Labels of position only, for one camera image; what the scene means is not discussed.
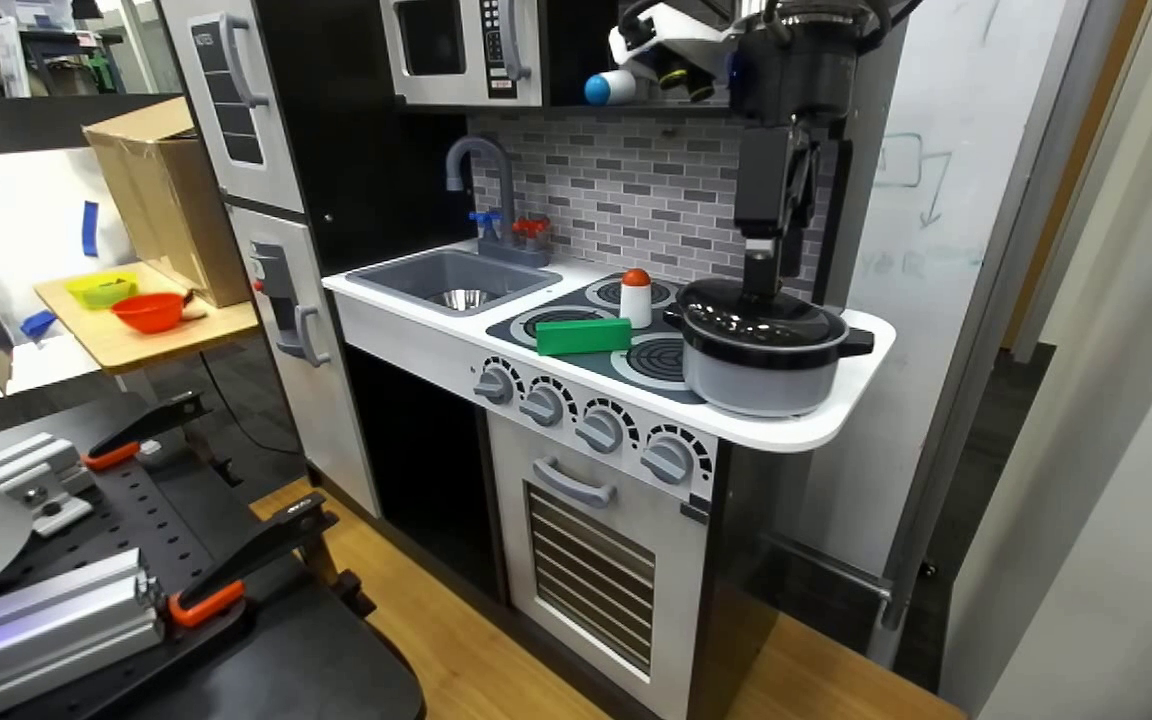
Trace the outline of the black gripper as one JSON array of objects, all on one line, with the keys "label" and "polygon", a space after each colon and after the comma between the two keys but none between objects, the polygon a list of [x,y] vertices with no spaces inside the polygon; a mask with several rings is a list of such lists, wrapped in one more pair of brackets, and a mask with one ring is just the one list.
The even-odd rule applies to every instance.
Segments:
[{"label": "black gripper", "polygon": [[853,141],[841,125],[742,125],[736,164],[736,228],[742,241],[742,297],[769,304],[778,290],[778,256],[759,234],[835,234]]}]

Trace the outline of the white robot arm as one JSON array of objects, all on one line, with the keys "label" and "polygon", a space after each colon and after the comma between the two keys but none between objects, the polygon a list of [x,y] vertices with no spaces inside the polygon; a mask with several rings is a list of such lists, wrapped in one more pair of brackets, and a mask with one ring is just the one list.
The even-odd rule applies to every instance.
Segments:
[{"label": "white robot arm", "polygon": [[742,241],[739,290],[772,304],[800,273],[809,228],[818,256],[809,297],[828,298],[857,136],[853,78],[868,53],[921,0],[769,0],[736,19],[726,108],[739,114],[736,232]]}]

